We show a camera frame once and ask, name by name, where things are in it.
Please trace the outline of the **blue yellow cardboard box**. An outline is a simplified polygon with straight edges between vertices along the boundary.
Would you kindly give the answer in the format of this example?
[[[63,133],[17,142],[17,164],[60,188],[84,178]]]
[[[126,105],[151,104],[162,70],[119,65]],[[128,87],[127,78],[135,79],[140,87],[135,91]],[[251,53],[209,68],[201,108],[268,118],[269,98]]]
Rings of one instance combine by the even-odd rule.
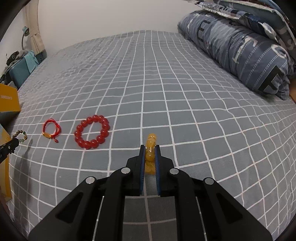
[[[18,91],[16,88],[1,84],[1,145],[11,140],[8,129],[4,126],[21,111]],[[1,194],[5,201],[11,200],[11,187],[9,178],[9,157],[1,163]]]

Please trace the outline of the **teal suitcase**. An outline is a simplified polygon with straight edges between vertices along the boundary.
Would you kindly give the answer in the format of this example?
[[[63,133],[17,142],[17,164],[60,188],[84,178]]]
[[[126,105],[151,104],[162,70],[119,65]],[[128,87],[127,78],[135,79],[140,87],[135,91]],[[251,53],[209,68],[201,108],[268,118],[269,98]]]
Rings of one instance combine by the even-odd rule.
[[[6,85],[13,82],[19,89],[38,65],[39,62],[33,51],[15,51],[6,61],[1,82]]]

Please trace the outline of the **grey checked bed sheet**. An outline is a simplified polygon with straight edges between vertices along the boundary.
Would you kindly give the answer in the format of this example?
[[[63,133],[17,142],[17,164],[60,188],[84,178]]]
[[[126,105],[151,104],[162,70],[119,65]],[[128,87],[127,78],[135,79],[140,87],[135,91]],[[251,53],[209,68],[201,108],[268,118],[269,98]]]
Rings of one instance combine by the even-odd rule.
[[[295,103],[260,96],[181,35],[75,44],[18,90],[11,217],[27,235],[88,176],[124,167],[154,133],[163,156],[212,177],[277,238],[295,215]]]

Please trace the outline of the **blue desk lamp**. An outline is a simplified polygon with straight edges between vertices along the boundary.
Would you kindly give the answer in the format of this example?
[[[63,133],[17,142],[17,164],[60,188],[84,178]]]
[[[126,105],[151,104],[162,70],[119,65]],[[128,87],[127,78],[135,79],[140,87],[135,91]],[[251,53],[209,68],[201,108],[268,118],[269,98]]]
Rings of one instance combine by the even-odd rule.
[[[24,45],[23,45],[24,37],[29,36],[29,34],[30,34],[30,30],[29,30],[29,27],[24,26],[23,29],[22,29],[22,31],[23,31],[23,35],[22,35],[21,46],[22,46],[22,50],[24,50]]]

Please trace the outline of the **beige curtain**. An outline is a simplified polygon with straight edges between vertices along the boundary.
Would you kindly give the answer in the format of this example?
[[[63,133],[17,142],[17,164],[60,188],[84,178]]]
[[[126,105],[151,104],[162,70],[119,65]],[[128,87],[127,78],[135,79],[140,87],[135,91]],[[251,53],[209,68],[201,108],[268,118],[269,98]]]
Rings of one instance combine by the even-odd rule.
[[[25,20],[29,27],[29,37],[34,54],[45,51],[45,46],[39,30],[38,22],[39,0],[32,0],[25,6]]]

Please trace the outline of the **wooden headboard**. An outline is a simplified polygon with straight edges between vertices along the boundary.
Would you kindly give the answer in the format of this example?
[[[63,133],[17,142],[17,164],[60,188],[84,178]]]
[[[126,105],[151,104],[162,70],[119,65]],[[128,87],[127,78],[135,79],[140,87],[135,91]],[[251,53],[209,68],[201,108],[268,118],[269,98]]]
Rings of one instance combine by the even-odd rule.
[[[290,97],[294,102],[296,102],[296,90],[295,89],[290,90]]]

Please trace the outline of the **blue patterned folded duvet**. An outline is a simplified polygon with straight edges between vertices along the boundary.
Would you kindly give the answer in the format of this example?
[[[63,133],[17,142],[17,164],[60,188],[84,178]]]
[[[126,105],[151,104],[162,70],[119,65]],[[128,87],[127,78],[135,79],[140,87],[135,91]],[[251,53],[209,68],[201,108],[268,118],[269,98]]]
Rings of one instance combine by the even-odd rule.
[[[249,89],[288,98],[292,60],[273,40],[204,10],[182,18],[178,30]]]

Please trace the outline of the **blue patterned pillow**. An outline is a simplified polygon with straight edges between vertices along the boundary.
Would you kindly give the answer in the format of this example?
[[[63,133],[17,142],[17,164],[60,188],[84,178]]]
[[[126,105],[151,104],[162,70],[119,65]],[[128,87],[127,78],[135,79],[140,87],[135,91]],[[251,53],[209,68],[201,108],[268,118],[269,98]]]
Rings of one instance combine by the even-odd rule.
[[[276,41],[295,68],[295,28],[273,1],[191,1],[198,7],[233,19],[254,32]]]

